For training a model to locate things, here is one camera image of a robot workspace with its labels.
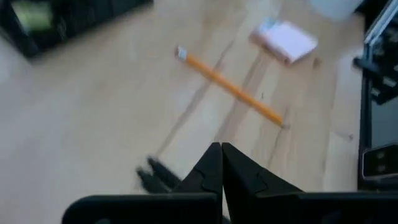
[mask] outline metal frame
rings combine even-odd
[[[365,44],[373,46],[398,12],[398,0],[390,0],[365,35]]]
[[[365,45],[364,55],[365,59],[371,60],[371,47]],[[367,189],[366,181],[362,178],[363,167],[363,153],[370,150],[372,147],[372,88],[373,82],[366,75],[367,71],[363,72],[362,80],[362,97],[361,97],[361,121],[359,131],[359,158],[358,158],[358,189]]]

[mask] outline wooden table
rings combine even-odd
[[[248,41],[265,17],[319,38],[286,67]],[[282,114],[281,131],[174,57],[180,44]],[[228,141],[305,191],[356,190],[363,20],[304,0],[161,0],[28,63],[0,44],[1,223],[57,223],[91,194],[141,194],[148,155],[180,177]]]

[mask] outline black object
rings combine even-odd
[[[24,32],[11,7],[15,0],[0,2],[0,26],[8,39],[30,58],[76,37],[128,10],[152,3],[153,0],[30,0],[48,2],[53,14],[52,27]]]
[[[168,188],[174,189],[181,183],[181,179],[168,170],[163,164],[154,158],[148,158],[148,164],[154,171],[154,175],[160,179]]]
[[[150,194],[164,194],[169,191],[163,186],[162,182],[154,175],[145,172],[142,169],[137,170],[137,175],[144,180],[142,182],[142,186],[148,191]]]
[[[361,12],[365,15],[365,32],[371,28],[386,0],[368,0]],[[379,37],[365,44],[362,58],[354,59],[354,65],[363,68],[361,97],[361,127],[359,137],[358,189],[398,190],[398,176],[394,166],[387,166],[378,159],[379,152],[395,152],[397,142],[394,126],[397,111],[394,98],[398,96],[398,17],[395,15]]]
[[[155,172],[167,170],[155,162]],[[231,223],[389,223],[398,209],[397,194],[302,192],[231,144],[213,143],[170,193],[83,198],[62,223],[221,223],[223,187]]]

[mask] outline black plastic part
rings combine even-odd
[[[398,194],[302,192],[231,144],[214,143],[172,192],[83,198],[62,223],[228,223],[222,217],[223,184],[236,224],[389,223],[398,210]]]
[[[138,168],[137,175],[141,179],[142,186],[150,194],[165,194],[169,192],[169,190],[165,188],[165,186],[161,183],[161,181],[157,177],[154,177],[153,175],[144,171],[143,169]]]
[[[301,192],[229,143],[223,143],[223,154],[224,190],[231,223],[256,222],[257,197]]]
[[[218,219],[213,193],[92,196],[72,204],[63,224],[213,223]]]
[[[368,45],[364,46],[363,58],[370,60],[371,52]],[[373,80],[369,70],[363,70],[361,90],[361,121],[359,130],[359,158],[358,158],[358,189],[369,190],[369,184],[362,177],[363,152],[372,147],[372,88]]]
[[[173,172],[171,172],[166,166],[164,166],[157,159],[148,157],[148,164],[154,171],[154,176],[160,179],[168,188],[174,189],[178,184],[181,183],[179,179]]]
[[[34,0],[51,5],[52,27],[26,34],[11,7],[13,1],[0,1],[0,26],[27,58],[42,54],[134,8],[153,4],[153,0]]]
[[[355,58],[353,63],[355,66],[363,68],[367,78],[373,81],[373,88],[379,91],[378,95],[372,96],[372,99],[377,104],[382,105],[398,96],[397,84],[395,86],[389,86],[383,83],[384,77],[389,77],[391,80],[398,82],[398,72],[392,67],[382,67],[363,58]]]
[[[390,144],[364,152],[363,164],[365,177],[398,176],[398,145]]]

